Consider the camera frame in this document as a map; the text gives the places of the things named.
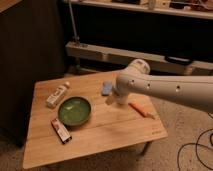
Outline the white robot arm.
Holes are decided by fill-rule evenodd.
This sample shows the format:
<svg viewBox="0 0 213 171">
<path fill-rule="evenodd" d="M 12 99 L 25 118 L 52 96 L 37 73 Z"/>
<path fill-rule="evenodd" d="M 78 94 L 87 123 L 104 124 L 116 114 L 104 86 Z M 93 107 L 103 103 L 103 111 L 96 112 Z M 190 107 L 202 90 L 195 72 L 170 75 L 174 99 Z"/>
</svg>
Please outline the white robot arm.
<svg viewBox="0 0 213 171">
<path fill-rule="evenodd" d="M 142 59 L 117 74 L 115 92 L 120 104 L 138 93 L 213 113 L 213 76 L 153 76 Z"/>
</svg>

